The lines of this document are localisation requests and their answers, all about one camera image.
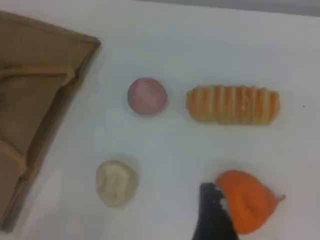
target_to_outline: beige ball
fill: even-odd
[[[129,166],[116,161],[106,161],[96,172],[96,190],[108,207],[121,207],[135,194],[138,174]]]

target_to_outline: pink ball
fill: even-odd
[[[135,80],[128,90],[128,103],[139,115],[161,112],[167,103],[165,88],[157,80],[143,77]]]

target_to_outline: orange squash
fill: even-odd
[[[230,217],[238,234],[259,229],[285,196],[277,198],[254,176],[239,170],[222,173],[215,181],[224,193]]]

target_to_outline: toy bread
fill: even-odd
[[[248,86],[197,86],[186,93],[186,108],[200,122],[270,124],[280,109],[279,94]]]

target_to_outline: paper bag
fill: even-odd
[[[0,229],[11,231],[100,42],[1,11],[0,36]]]

